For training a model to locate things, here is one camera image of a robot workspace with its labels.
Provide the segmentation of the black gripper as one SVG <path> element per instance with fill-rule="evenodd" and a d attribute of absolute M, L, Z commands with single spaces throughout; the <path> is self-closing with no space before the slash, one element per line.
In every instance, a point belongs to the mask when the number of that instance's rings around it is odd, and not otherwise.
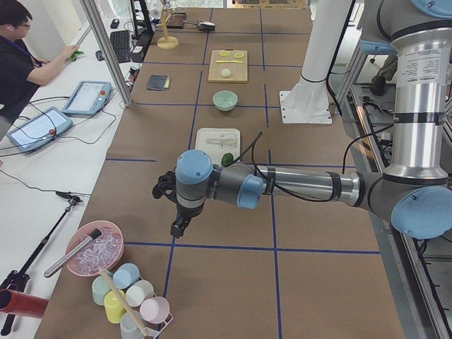
<path fill-rule="evenodd" d="M 164 175 L 158 177 L 157 184 L 153 187 L 152 195 L 155 199 L 160 199 L 165 196 L 171 202 L 177 202 L 176 175 L 173 171 L 168 171 Z M 184 231 L 189 226 L 193 217 L 194 212 L 192 209 L 179 210 L 177 212 L 176 220 L 171 225 L 170 234 L 177 239 L 183 237 Z"/>

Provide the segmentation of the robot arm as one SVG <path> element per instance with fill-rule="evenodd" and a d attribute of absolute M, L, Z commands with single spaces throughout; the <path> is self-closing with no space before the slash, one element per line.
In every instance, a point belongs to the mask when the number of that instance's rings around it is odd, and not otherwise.
<path fill-rule="evenodd" d="M 398 55 L 393 150 L 382 174 L 311 172 L 236 162 L 215 165 L 200 150 L 182 153 L 162 175 L 153 196 L 175 203 L 171 234 L 181 237 L 206 199 L 255 208 L 263 195 L 288 194 L 304 201 L 342 201 L 363 208 L 415 239 L 451 228 L 451 191 L 440 167 L 451 46 L 450 1 L 368 1 L 362 46 L 391 45 Z"/>

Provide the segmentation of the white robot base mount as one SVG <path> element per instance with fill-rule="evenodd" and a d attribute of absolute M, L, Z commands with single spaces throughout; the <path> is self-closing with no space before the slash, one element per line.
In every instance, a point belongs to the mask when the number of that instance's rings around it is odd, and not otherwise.
<path fill-rule="evenodd" d="M 290 91 L 280 92 L 284 124 L 331 124 L 328 74 L 335 63 L 355 3 L 318 2 L 313 28 L 299 82 Z"/>

